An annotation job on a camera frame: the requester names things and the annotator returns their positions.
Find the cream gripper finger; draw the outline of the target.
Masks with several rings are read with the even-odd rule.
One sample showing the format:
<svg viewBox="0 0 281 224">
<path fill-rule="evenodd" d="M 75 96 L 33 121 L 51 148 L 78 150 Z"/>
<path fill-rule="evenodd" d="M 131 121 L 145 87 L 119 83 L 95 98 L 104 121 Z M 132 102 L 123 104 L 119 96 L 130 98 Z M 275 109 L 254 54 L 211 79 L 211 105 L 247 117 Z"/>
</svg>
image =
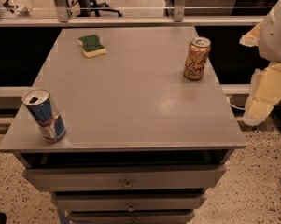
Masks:
<svg viewBox="0 0 281 224">
<path fill-rule="evenodd" d="M 256 69 L 245 104 L 244 123 L 249 126 L 261 124 L 280 101 L 281 63 L 270 63 L 264 70 Z"/>
<path fill-rule="evenodd" d="M 259 44 L 260 24 L 255 25 L 249 32 L 243 35 L 239 43 L 247 47 L 255 47 Z"/>
</svg>

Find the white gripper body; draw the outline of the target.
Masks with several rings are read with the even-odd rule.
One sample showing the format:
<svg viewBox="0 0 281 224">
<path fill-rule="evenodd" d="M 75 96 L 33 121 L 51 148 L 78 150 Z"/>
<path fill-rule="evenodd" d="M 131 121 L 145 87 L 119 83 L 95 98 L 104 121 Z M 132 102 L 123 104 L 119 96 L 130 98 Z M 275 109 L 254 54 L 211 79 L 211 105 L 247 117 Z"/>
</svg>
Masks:
<svg viewBox="0 0 281 224">
<path fill-rule="evenodd" d="M 281 63 L 281 0 L 260 25 L 259 55 L 270 62 Z"/>
</svg>

